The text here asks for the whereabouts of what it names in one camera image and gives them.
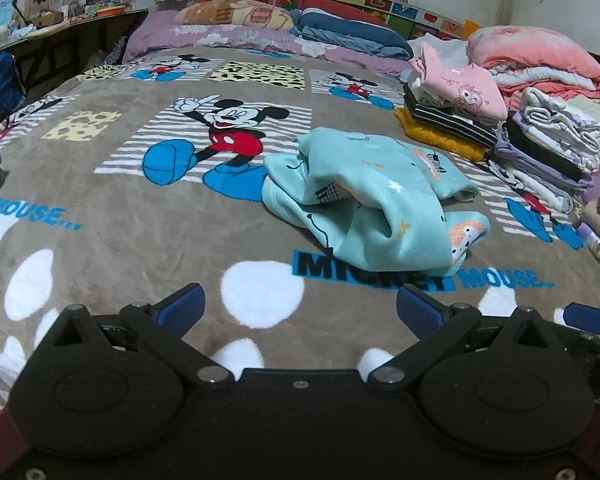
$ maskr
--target pink blanket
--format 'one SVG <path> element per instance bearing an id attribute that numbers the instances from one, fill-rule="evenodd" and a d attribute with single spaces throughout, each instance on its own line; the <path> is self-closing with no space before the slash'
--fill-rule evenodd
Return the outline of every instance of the pink blanket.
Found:
<path id="1" fill-rule="evenodd" d="M 474 32 L 467 46 L 469 60 L 483 68 L 516 72 L 529 67 L 548 67 L 575 74 L 593 83 L 593 90 L 555 78 L 505 86 L 499 84 L 507 107 L 518 109 L 525 88 L 533 86 L 545 94 L 571 99 L 576 95 L 600 98 L 600 64 L 566 36 L 539 27 L 488 27 Z"/>
<path id="2" fill-rule="evenodd" d="M 396 77 L 403 70 L 411 69 L 408 61 L 370 56 L 341 46 L 307 41 L 281 30 L 239 25 L 177 25 L 174 23 L 176 15 L 175 10 L 149 13 L 144 23 L 129 38 L 124 61 L 129 62 L 152 50 L 199 45 L 315 57 Z"/>

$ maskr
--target bolt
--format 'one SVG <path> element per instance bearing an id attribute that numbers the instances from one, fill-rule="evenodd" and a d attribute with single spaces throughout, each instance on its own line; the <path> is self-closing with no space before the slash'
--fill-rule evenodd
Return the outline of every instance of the bolt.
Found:
<path id="1" fill-rule="evenodd" d="M 221 383 L 229 378 L 229 370 L 221 366 L 205 366 L 198 370 L 198 378 L 205 383 Z"/>
<path id="2" fill-rule="evenodd" d="M 37 467 L 32 467 L 28 469 L 26 473 L 24 473 L 24 478 L 27 480 L 46 480 L 46 474 L 42 469 L 38 469 Z"/>
<path id="3" fill-rule="evenodd" d="M 573 469 L 561 469 L 556 474 L 555 480 L 576 480 L 576 472 Z"/>
<path id="4" fill-rule="evenodd" d="M 403 380 L 405 373 L 400 368 L 383 366 L 374 372 L 374 377 L 383 384 L 394 384 Z"/>

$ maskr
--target purple duvet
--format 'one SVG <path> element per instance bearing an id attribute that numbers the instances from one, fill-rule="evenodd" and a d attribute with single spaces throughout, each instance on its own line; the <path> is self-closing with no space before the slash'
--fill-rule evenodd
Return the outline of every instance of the purple duvet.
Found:
<path id="1" fill-rule="evenodd" d="M 175 10 L 149 13 L 129 38 L 125 62 L 151 50 L 188 46 L 225 46 L 267 52 L 316 57 L 349 66 L 366 68 L 377 74 L 399 76 L 411 65 L 400 59 L 370 56 L 341 46 L 303 40 L 288 32 L 239 25 L 177 25 Z"/>

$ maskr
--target wooden desk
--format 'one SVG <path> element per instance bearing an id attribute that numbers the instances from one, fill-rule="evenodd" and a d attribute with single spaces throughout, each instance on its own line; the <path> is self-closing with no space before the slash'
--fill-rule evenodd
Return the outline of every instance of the wooden desk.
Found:
<path id="1" fill-rule="evenodd" d="M 13 54 L 23 78 L 27 101 L 35 101 L 64 81 L 78 75 L 98 50 L 106 54 L 118 38 L 129 36 L 144 22 L 147 9 L 123 14 L 88 18 L 64 28 L 51 28 L 48 34 L 27 37 L 0 46 Z"/>

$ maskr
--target yellow clothing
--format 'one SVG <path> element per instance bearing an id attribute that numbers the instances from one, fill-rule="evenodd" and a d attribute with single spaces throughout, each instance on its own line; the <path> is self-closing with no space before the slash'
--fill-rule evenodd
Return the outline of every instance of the yellow clothing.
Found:
<path id="1" fill-rule="evenodd" d="M 398 117 L 405 133 L 411 139 L 447 152 L 457 153 L 473 162 L 478 162 L 484 158 L 485 148 L 415 121 L 406 108 L 396 108 L 394 114 Z"/>

